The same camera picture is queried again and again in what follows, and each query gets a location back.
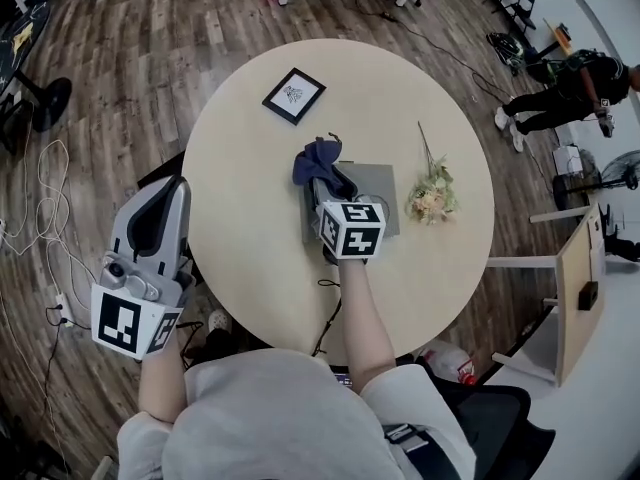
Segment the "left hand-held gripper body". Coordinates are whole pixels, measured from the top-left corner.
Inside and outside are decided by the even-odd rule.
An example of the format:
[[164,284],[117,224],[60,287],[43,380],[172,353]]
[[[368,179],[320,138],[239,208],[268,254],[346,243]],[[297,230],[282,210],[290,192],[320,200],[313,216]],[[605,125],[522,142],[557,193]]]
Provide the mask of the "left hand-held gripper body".
[[135,360],[165,349],[195,286],[182,257],[170,279],[109,251],[91,288],[93,340]]

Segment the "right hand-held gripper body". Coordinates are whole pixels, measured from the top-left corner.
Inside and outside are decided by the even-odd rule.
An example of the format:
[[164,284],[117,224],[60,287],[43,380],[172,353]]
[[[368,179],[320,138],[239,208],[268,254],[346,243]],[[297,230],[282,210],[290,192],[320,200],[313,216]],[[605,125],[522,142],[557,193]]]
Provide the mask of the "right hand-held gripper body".
[[379,254],[387,219],[383,200],[357,195],[354,200],[321,197],[316,205],[316,236],[335,260],[368,261]]

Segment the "dark blue cloth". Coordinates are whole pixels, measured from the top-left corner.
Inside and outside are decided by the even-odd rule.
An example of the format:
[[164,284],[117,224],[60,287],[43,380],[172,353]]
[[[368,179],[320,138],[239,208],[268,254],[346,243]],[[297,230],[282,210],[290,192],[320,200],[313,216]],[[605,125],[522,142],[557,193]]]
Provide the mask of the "dark blue cloth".
[[322,178],[330,186],[333,193],[332,166],[339,159],[342,151],[342,141],[339,136],[330,132],[329,138],[316,137],[314,142],[307,144],[304,150],[294,159],[292,182],[296,186],[304,186],[314,178]]

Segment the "person's right forearm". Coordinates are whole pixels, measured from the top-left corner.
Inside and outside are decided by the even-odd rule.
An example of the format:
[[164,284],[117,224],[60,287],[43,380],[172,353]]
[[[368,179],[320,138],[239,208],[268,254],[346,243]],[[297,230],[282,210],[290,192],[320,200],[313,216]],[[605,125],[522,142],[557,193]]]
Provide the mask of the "person's right forearm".
[[396,367],[396,356],[364,262],[339,260],[338,270],[347,366],[354,390],[361,393],[371,380]]

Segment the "person's left forearm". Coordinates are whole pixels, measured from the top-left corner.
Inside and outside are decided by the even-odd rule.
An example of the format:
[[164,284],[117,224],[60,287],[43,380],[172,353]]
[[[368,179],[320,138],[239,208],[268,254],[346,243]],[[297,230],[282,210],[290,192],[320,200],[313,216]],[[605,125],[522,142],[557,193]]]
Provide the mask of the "person's left forearm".
[[142,360],[138,405],[141,412],[169,424],[186,408],[184,366],[176,334],[162,351]]

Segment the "small white box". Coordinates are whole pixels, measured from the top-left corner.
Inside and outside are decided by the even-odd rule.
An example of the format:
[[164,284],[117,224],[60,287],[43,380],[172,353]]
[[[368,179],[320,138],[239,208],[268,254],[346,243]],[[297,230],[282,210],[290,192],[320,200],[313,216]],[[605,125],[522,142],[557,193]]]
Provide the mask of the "small white box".
[[558,175],[574,175],[583,171],[580,151],[576,146],[558,147],[553,151],[553,159]]

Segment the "black power adapter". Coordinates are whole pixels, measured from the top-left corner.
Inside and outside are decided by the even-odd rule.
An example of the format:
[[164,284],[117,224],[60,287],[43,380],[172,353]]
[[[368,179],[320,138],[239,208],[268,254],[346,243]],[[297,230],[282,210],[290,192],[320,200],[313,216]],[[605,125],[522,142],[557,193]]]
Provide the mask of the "black power adapter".
[[578,310],[590,311],[595,305],[599,296],[599,283],[597,281],[588,281],[579,292]]

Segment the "white power strip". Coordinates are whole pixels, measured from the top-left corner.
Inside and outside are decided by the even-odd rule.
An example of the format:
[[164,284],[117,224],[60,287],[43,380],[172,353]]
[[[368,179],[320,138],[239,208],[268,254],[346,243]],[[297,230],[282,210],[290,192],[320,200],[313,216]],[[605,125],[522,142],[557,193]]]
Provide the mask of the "white power strip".
[[73,327],[75,325],[74,316],[71,306],[65,293],[59,293],[55,296],[56,308],[60,313],[60,321],[65,327]]

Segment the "pale flower bouquet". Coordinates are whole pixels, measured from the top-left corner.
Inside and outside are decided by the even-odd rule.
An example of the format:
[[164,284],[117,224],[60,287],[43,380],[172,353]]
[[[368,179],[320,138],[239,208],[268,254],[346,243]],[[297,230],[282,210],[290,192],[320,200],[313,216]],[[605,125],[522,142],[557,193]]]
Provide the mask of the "pale flower bouquet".
[[425,225],[453,221],[459,204],[446,157],[436,159],[431,153],[421,123],[418,123],[418,129],[424,149],[425,168],[409,191],[405,213],[411,220]]

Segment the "person's black trousers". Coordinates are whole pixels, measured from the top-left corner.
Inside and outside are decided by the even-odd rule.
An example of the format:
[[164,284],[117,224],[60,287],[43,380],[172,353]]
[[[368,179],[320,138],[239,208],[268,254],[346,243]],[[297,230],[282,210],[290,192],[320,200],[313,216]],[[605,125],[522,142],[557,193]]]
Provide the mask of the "person's black trousers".
[[206,337],[205,355],[209,360],[218,360],[250,350],[250,342],[244,331],[227,331],[216,328]]

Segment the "black round stand base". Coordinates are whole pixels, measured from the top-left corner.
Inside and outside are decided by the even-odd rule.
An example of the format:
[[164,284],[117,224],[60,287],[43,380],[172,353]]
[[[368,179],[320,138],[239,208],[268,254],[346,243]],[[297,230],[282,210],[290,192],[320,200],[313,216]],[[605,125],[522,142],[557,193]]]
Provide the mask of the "black round stand base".
[[[17,71],[15,78],[34,96],[36,105],[33,114],[33,126],[36,131],[49,130],[64,113],[72,93],[72,82],[66,77],[54,79],[46,87],[40,87],[24,73]],[[10,97],[0,103],[0,136],[4,135],[4,125],[8,116],[17,109]]]

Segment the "person's light grey shirt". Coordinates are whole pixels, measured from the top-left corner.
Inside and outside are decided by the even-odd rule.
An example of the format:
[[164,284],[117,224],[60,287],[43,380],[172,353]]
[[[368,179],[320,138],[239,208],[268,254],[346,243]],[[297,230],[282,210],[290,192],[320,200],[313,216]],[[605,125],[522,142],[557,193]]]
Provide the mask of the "person's light grey shirt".
[[426,371],[361,393],[319,360],[265,349],[185,374],[173,424],[141,412],[117,436],[118,480],[473,480],[476,456]]

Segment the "black panel with yellow marks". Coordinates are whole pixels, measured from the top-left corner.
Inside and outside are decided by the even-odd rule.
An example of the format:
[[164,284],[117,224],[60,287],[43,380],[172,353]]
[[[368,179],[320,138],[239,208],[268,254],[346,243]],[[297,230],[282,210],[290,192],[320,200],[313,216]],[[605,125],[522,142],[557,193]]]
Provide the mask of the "black panel with yellow marks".
[[34,5],[0,35],[0,96],[29,55],[49,16],[48,2]]

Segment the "wooden desk with white legs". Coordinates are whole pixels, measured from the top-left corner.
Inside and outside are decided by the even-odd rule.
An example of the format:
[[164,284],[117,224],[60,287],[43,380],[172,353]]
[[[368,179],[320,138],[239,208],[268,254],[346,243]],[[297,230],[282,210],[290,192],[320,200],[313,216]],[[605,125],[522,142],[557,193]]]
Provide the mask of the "wooden desk with white legs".
[[[519,359],[495,352],[492,360],[512,370],[561,386],[573,371],[588,345],[605,305],[606,277],[604,238],[599,205],[572,208],[532,215],[531,223],[568,218],[580,221],[562,249],[553,255],[522,257],[491,257],[489,268],[550,269],[556,281],[556,295],[543,301],[554,307],[556,331],[551,334],[555,359],[545,366],[531,358]],[[588,281],[599,283],[599,296],[590,311],[578,310],[580,290]]]

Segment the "black mesh office chair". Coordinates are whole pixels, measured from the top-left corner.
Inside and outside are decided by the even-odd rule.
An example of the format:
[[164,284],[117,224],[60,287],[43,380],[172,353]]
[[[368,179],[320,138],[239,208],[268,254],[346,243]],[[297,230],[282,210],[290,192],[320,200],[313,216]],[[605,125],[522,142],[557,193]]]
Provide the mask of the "black mesh office chair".
[[529,421],[531,397],[522,388],[464,385],[422,366],[454,414],[476,455],[474,480],[532,480],[547,457],[556,431]]

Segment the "black standing fan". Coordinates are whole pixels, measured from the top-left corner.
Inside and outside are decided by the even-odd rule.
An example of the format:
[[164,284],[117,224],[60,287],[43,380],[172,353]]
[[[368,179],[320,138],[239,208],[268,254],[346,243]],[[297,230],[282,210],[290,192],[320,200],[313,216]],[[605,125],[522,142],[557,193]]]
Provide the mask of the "black standing fan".
[[626,187],[636,190],[640,186],[640,150],[626,152],[610,161],[602,170],[584,151],[579,151],[583,171],[577,174],[556,175],[552,181],[552,194],[558,210],[569,208],[571,194],[587,195],[605,189]]

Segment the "black picture frame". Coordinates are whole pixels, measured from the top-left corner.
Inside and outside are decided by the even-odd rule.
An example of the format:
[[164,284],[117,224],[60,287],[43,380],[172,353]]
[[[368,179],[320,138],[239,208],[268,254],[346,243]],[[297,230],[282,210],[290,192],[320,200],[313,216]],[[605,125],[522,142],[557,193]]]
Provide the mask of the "black picture frame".
[[293,68],[262,101],[262,105],[297,126],[326,86]]

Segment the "small wooden pedestal table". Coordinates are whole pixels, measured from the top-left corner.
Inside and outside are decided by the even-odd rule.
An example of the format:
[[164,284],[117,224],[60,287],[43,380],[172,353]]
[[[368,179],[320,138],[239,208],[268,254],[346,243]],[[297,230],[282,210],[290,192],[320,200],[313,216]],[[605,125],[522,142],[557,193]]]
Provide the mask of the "small wooden pedestal table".
[[544,20],[544,23],[551,32],[552,41],[540,52],[540,55],[546,57],[556,50],[560,50],[565,57],[572,55],[571,36],[569,35],[567,27],[563,23],[551,25],[547,20]]

